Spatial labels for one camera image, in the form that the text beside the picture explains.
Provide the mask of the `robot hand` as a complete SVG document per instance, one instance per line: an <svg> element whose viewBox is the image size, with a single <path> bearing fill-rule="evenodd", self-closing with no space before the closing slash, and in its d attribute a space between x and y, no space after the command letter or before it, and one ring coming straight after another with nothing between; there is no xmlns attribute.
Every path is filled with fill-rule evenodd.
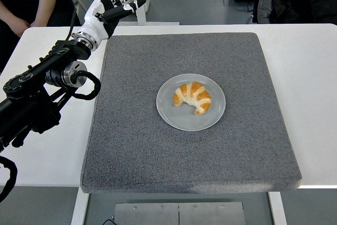
<svg viewBox="0 0 337 225"><path fill-rule="evenodd" d="M74 40L97 48L112 36L121 19L145 3L146 0L93 0L84 16L84 24L73 35Z"/></svg>

